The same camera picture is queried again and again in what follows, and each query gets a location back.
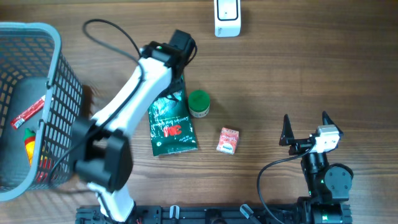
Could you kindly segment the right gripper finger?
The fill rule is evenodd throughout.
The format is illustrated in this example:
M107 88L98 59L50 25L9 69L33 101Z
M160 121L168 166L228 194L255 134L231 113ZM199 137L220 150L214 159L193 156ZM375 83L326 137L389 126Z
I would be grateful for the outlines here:
M334 125L339 132L339 136L343 136L343 131L334 123L326 111L322 112L322 122L323 125Z
M294 143L294 134L292 131L291 123L288 114L284 115L284 123L280 135L280 146L289 146Z

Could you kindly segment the small red tissue packet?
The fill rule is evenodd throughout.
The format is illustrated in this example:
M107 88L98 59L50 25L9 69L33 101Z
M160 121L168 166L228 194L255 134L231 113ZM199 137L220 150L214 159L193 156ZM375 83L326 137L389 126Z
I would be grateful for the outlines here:
M234 154L239 142L239 131L222 128L216 150L225 154Z

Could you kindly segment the green lid spice jar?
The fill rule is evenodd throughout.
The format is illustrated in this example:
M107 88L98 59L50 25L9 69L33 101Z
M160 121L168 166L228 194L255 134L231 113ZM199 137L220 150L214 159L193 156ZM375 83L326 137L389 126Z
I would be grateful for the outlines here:
M210 96L203 90L195 90L188 96L188 108L195 118L205 117L210 110Z

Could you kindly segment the green 3M gloves package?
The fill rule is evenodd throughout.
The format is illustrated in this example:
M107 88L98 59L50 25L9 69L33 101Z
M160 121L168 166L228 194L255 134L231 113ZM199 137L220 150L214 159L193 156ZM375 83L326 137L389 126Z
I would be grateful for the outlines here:
M147 112L153 156L198 149L184 86L170 95L155 100Z

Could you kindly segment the red snack stick packet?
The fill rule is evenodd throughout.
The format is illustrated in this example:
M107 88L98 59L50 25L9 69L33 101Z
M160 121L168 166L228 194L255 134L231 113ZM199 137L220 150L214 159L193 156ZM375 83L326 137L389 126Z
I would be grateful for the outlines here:
M16 116L11 122L10 125L14 129L20 128L26 121L31 119L35 114L37 114L45 104L45 95L40 97L33 105L24 110L21 114Z

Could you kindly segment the red sauce bottle green cap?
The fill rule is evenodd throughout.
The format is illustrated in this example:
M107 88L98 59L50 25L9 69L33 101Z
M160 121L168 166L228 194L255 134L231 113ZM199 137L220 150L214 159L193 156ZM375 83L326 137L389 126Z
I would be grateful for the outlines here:
M25 151L27 153L27 158L29 160L29 165L32 165L32 159L34 155L34 147L35 147L35 132L29 128L25 128L24 132L24 146Z

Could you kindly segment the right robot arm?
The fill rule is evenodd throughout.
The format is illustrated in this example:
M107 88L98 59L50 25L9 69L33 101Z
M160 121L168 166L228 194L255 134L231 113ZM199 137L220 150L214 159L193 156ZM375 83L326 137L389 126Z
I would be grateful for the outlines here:
M294 211L296 223L352 223L349 192L353 171L340 163L330 164L327 154L338 148L343 131L327 112L322 113L321 126L305 139L294 137L290 119L284 116L280 146L288 146L291 156L301 158L301 168L308 188L308 197L299 197Z

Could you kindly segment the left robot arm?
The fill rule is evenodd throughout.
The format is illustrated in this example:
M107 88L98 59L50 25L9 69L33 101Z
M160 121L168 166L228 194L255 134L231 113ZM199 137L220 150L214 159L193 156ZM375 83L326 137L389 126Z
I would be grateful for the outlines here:
M127 83L91 119L73 124L72 170L99 200L100 223L126 223L136 204L127 189L133 161L130 138L150 105L182 87L182 73L196 43L190 34L176 30L169 42L143 46L133 57L136 67Z

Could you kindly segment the white barcode scanner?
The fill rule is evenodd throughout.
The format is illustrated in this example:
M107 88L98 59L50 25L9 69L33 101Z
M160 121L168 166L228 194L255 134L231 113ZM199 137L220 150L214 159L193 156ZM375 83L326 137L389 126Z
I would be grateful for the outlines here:
M241 32L241 0L214 0L215 36L237 37Z

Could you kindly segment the grey plastic shopping basket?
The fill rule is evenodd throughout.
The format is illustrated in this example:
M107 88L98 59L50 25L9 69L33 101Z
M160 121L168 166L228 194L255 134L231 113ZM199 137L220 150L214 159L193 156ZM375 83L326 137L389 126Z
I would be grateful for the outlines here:
M83 86L45 23L1 23L1 201L58 186L72 175L63 154Z

